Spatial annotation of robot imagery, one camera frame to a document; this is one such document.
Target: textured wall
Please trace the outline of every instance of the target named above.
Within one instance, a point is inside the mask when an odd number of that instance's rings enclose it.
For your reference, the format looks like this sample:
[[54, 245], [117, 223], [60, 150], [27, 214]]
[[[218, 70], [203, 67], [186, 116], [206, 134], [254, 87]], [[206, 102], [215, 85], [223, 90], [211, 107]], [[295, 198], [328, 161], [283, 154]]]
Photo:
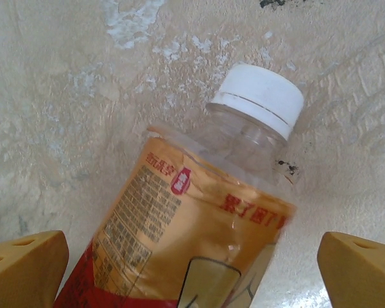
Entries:
[[254, 307], [330, 307], [321, 235], [385, 243], [385, 0], [0, 0], [0, 241], [62, 229], [68, 273], [148, 123], [182, 130], [228, 69], [296, 83], [306, 108], [281, 159], [297, 217]]

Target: bottle cap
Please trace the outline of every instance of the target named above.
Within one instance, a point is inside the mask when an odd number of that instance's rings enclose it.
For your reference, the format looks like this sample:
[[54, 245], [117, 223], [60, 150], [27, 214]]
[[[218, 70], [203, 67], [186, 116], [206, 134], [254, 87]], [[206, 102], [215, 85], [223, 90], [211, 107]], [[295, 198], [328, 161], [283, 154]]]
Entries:
[[211, 103], [238, 110], [288, 140], [304, 106], [304, 97], [281, 75], [258, 66], [239, 64], [227, 74]]

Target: red label section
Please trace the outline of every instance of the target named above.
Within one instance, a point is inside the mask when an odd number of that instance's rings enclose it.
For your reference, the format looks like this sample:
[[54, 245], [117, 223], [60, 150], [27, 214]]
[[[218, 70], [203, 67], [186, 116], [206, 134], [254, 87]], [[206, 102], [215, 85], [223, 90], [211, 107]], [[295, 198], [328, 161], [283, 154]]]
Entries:
[[184, 194], [190, 186], [191, 170], [184, 167], [171, 181], [171, 191], [176, 196]]
[[58, 295], [53, 308], [176, 308], [176, 300], [119, 296], [94, 286], [92, 241]]

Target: plastic bottle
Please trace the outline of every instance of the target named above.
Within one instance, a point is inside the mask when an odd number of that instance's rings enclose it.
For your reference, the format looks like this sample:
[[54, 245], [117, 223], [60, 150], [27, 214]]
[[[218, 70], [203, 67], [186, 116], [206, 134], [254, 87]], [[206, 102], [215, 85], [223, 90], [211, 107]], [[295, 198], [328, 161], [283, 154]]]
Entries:
[[282, 196], [275, 187], [275, 155], [287, 145], [303, 105], [302, 93], [281, 75], [241, 64], [207, 104], [204, 126], [187, 135], [167, 128], [162, 135], [243, 182]]
[[285, 78], [237, 65], [205, 125], [187, 135], [151, 126], [159, 137], [145, 145], [55, 307], [94, 298], [112, 307], [249, 307], [294, 213], [273, 166], [303, 103]]

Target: orange label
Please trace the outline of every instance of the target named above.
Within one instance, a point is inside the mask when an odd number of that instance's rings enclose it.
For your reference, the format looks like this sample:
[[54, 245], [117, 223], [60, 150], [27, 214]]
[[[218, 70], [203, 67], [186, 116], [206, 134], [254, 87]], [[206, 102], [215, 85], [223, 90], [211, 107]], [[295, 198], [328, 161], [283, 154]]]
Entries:
[[208, 166], [150, 138], [55, 307], [249, 307], [295, 208]]

